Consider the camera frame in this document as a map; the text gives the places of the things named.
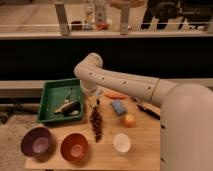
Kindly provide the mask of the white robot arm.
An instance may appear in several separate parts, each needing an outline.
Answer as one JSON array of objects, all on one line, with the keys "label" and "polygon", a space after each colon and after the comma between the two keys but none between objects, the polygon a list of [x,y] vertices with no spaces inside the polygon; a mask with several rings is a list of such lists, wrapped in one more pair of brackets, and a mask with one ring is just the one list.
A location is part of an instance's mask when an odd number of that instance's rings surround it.
[{"label": "white robot arm", "polygon": [[74,68],[86,93],[99,85],[160,109],[160,171],[213,171],[213,91],[196,83],[113,72],[96,53]]}]

